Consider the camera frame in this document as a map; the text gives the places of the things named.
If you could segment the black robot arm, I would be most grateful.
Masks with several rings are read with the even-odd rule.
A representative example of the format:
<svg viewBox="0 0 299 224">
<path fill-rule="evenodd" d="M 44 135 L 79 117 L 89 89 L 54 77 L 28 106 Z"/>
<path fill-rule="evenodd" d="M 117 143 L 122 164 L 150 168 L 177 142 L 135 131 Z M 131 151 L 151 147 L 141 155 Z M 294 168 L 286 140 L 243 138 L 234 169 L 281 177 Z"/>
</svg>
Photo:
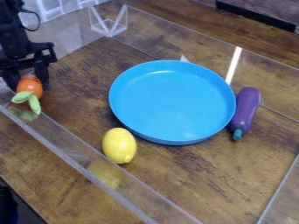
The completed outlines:
<svg viewBox="0 0 299 224">
<path fill-rule="evenodd" d="M 50 86 L 48 66 L 58 61 L 52 42 L 35 43 L 28 39 L 27 31 L 35 32 L 23 25 L 19 13 L 39 14 L 24 8 L 24 0 L 0 0 L 0 77 L 7 86 L 16 91 L 22 79 L 20 71 L 34 68 L 42 81 L 43 89 Z"/>
</svg>

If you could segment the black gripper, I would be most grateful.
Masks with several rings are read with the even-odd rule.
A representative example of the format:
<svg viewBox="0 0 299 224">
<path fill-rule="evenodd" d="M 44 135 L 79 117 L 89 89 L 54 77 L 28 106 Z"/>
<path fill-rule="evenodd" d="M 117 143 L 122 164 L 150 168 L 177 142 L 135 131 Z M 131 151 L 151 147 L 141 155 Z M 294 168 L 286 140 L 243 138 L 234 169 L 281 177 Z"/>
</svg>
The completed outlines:
<svg viewBox="0 0 299 224">
<path fill-rule="evenodd" d="M 0 49 L 0 70 L 7 86 L 15 91 L 20 81 L 18 70 L 34 67 L 35 75 L 42 82 L 44 89 L 50 86 L 48 65 L 58 61 L 52 42 L 31 42 L 24 49 Z"/>
</svg>

